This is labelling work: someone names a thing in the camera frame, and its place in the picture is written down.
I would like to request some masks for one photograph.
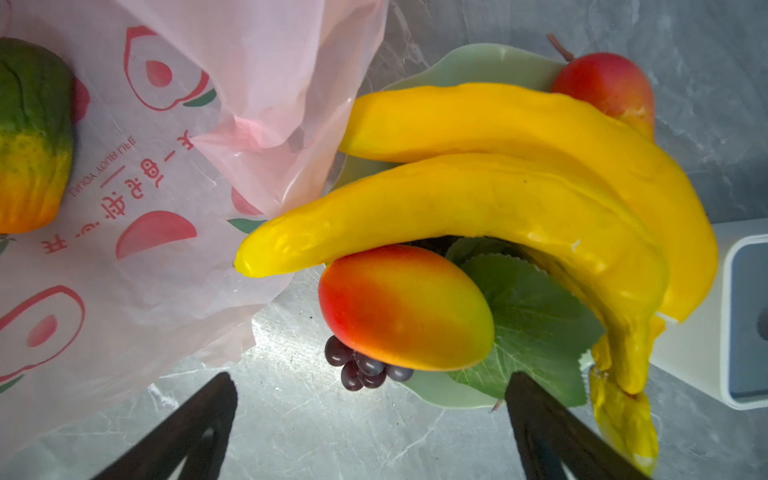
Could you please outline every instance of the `pink plastic bag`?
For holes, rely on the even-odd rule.
[[[384,35],[384,0],[119,0],[210,75],[218,127],[193,139],[268,217],[320,196]]]
[[[234,254],[258,210],[319,195],[386,13],[125,3],[151,25],[106,0],[0,0],[0,35],[45,46],[78,79],[60,214],[0,236],[0,462],[184,356],[223,364],[254,344],[251,317],[290,276],[245,278]]]

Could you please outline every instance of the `green leaf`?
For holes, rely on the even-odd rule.
[[[461,238],[461,237],[456,237],[454,235],[446,235],[445,237],[433,237],[433,238],[424,238],[421,240],[413,240],[406,243],[406,245],[410,245],[411,247],[423,248],[425,250],[429,250],[430,252],[437,253],[441,257],[444,257],[445,253],[448,252],[451,245],[453,245],[453,243],[455,243],[458,238]]]
[[[522,250],[513,243],[488,237],[460,238],[448,248],[445,258],[461,266],[473,257],[488,253],[502,253],[513,257],[525,258],[523,257]]]
[[[214,98],[216,98],[216,91],[211,88],[200,97],[193,98],[188,102],[184,102],[182,105],[184,107],[202,107],[203,105],[208,105],[210,102],[214,101]]]
[[[587,401],[579,358],[603,327],[594,314],[550,276],[523,260],[480,255],[462,265],[488,301],[495,340],[488,358],[449,372],[456,382],[504,398],[522,370],[567,407]]]
[[[0,393],[3,393],[5,390],[10,389],[14,385],[16,385],[16,383],[18,383],[19,380],[21,380],[23,378],[24,378],[24,376],[20,375],[20,376],[17,376],[16,378],[14,378],[13,380],[11,380],[8,383],[3,383],[2,385],[0,385]]]
[[[2,255],[3,252],[5,252],[5,249],[8,248],[8,244],[9,243],[11,243],[11,239],[10,238],[0,237],[0,255]]]
[[[227,220],[233,227],[244,233],[251,233],[259,228],[266,220],[248,220],[247,218],[233,218]]]

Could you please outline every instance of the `white box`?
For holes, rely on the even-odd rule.
[[[685,322],[667,325],[667,331],[656,341],[650,361],[733,409],[748,410],[768,406],[768,395],[764,392],[754,396],[732,395],[730,372],[733,261],[744,247],[768,243],[768,219],[718,223],[713,225],[713,229],[717,237],[719,258],[712,288],[707,298]],[[762,302],[763,307],[768,307],[768,271],[765,280],[765,283],[760,282],[757,289],[762,292],[761,298],[755,296],[754,299]],[[757,318],[754,333],[758,336]],[[761,350],[760,355],[768,353],[768,339],[764,343],[766,350]],[[768,364],[764,365],[761,361],[755,368],[759,370],[758,375],[766,372],[768,382]]]

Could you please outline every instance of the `pear stem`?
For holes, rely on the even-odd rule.
[[[552,44],[554,49],[557,50],[558,53],[563,56],[565,61],[571,61],[574,58],[576,58],[572,53],[570,53],[568,50],[565,49],[565,47],[560,43],[558,38],[554,36],[554,33],[547,33],[547,38],[549,39],[549,42]]]

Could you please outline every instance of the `banana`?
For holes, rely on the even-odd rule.
[[[498,237],[558,259],[598,304],[620,384],[642,390],[648,319],[667,290],[664,253],[602,179],[562,155],[443,155],[363,178],[262,225],[235,268],[264,277],[449,234]]]
[[[417,87],[358,98],[339,149],[410,162],[458,152],[547,161],[558,152],[589,168],[659,239],[670,282],[659,316],[681,322],[709,291],[717,243],[677,163],[586,102],[507,84]]]
[[[549,275],[555,279],[558,283],[564,286],[567,290],[574,294],[576,298],[588,306],[592,310],[595,316],[605,325],[605,319],[603,318],[599,303],[595,302],[579,285],[578,281],[568,273],[568,268],[560,264],[557,259],[550,257],[546,253],[533,250],[532,248],[522,247],[523,251],[528,255],[528,260],[534,265],[538,266],[542,270],[549,273]],[[667,328],[667,324],[659,316],[652,316],[648,320],[648,346],[647,353],[650,355],[651,350],[654,348],[654,342],[661,333]],[[608,335],[604,334],[600,340],[592,347],[592,359],[598,368],[603,371],[608,371],[611,368],[611,349],[608,345]]]
[[[605,442],[650,475],[656,468],[659,444],[648,397],[642,392],[627,395],[612,374],[598,367],[589,372],[589,393],[594,419]]]

